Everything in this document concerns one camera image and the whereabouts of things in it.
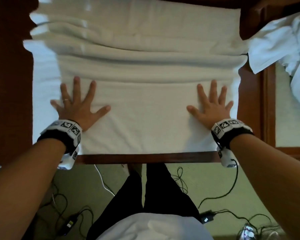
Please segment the wristband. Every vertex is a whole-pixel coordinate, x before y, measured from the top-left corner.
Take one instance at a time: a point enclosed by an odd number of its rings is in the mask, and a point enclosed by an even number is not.
[[[79,153],[82,128],[71,120],[56,120],[40,134],[37,141],[53,138],[61,141],[65,147],[65,155],[58,166],[59,169],[71,169]]]
[[[240,120],[224,119],[214,124],[211,134],[220,149],[230,150],[230,141],[241,134],[254,135],[252,129]]]

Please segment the wooden table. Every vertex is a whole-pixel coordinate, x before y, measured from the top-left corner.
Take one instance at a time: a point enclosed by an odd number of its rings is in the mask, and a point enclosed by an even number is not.
[[[264,15],[247,12],[256,0],[186,0],[186,3],[242,8],[240,35],[247,39],[264,24]],[[38,0],[0,0],[0,165],[32,145],[32,54],[24,49],[22,41],[31,38],[35,27],[29,13],[38,6]],[[246,64],[240,69],[238,119],[247,123],[255,135],[267,140],[264,126],[264,100],[268,93],[267,72],[254,75]],[[147,155],[81,155],[78,163],[151,163],[151,162],[217,162],[216,152],[170,153]]]

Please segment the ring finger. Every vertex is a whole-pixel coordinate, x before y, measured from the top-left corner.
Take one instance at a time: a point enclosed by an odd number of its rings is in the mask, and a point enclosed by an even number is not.
[[[67,86],[64,83],[62,83],[60,85],[60,90],[61,90],[61,97],[62,97],[64,107],[67,108],[71,105],[71,97],[68,94]]]

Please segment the black pants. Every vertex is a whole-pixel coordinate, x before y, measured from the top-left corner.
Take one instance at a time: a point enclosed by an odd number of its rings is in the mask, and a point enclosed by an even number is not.
[[[133,172],[91,226],[87,240],[96,240],[117,222],[141,212],[193,216],[200,221],[198,209],[172,179],[164,163],[147,164],[144,207],[141,198],[141,178]]]

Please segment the hand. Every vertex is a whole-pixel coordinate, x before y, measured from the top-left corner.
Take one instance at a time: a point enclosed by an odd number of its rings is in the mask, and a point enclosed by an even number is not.
[[[67,92],[66,85],[62,83],[60,89],[64,108],[58,105],[55,100],[50,101],[59,114],[59,120],[74,120],[80,125],[83,131],[86,131],[102,116],[108,113],[111,109],[109,105],[99,109],[96,113],[90,112],[96,86],[96,82],[92,81],[87,96],[81,102],[80,78],[75,76],[73,79],[73,100],[71,100]]]
[[[260,0],[253,9],[262,9],[268,5],[270,6],[288,6],[294,3],[299,3],[300,0]]]
[[[191,105],[187,106],[187,110],[201,124],[210,130],[216,122],[230,118],[230,109],[233,106],[233,101],[230,101],[227,106],[225,106],[227,95],[226,86],[222,87],[219,98],[217,94],[216,80],[211,82],[209,99],[204,93],[204,89],[201,84],[198,84],[197,89],[199,99],[203,107],[203,112],[200,112],[197,108]]]

